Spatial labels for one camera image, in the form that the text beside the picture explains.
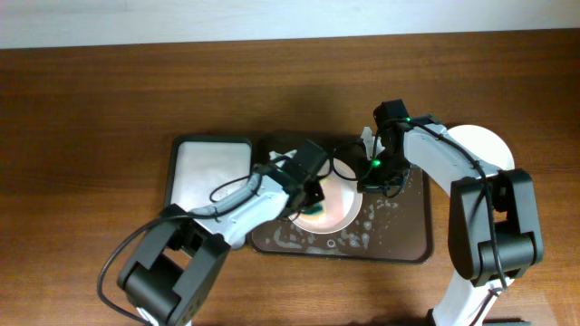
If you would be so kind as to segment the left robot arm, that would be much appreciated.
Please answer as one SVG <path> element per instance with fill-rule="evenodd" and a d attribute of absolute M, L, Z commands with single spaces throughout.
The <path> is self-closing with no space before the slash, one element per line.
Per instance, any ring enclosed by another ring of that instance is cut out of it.
<path fill-rule="evenodd" d="M 140 242 L 117 284 L 146 312 L 146 325 L 186 325 L 199 311 L 232 246 L 258 226 L 324 199 L 319 171 L 328 155 L 306 141 L 293 156 L 253 167 L 243 187 L 190 211 L 176 204 L 140 227 Z"/>

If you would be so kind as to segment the green and yellow sponge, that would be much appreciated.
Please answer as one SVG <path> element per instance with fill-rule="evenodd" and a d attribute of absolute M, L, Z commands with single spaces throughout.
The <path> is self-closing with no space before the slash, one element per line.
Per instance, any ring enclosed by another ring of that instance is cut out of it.
<path fill-rule="evenodd" d="M 302 210 L 302 214 L 306 216 L 315 216 L 323 213 L 324 206 L 321 203 L 315 203 L 311 206 L 307 206 Z"/>

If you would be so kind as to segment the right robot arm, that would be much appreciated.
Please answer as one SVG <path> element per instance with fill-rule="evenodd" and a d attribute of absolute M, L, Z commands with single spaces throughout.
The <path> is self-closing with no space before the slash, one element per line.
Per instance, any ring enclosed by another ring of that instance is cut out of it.
<path fill-rule="evenodd" d="M 416 166 L 449 196 L 448 248 L 455 272 L 429 325 L 481 325 L 509 286 L 544 256 L 531 176 L 504 169 L 457 142 L 434 116 L 413 118 L 401 100 L 373 112 L 376 133 L 362 193 L 396 197 Z"/>

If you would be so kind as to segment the white plate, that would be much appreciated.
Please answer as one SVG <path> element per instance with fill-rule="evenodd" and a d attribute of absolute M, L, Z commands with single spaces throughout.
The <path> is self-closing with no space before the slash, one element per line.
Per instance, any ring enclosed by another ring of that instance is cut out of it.
<path fill-rule="evenodd" d="M 315 216 L 302 212 L 289 216 L 299 228 L 313 234 L 331 234 L 347 227 L 359 214 L 363 194 L 357 191 L 357 183 L 339 177 L 334 171 L 321 182 L 324 200 L 319 202 L 324 211 Z"/>
<path fill-rule="evenodd" d="M 477 125 L 459 125 L 449 129 L 448 133 L 489 164 L 504 170 L 515 168 L 515 160 L 507 143 L 493 131 Z"/>

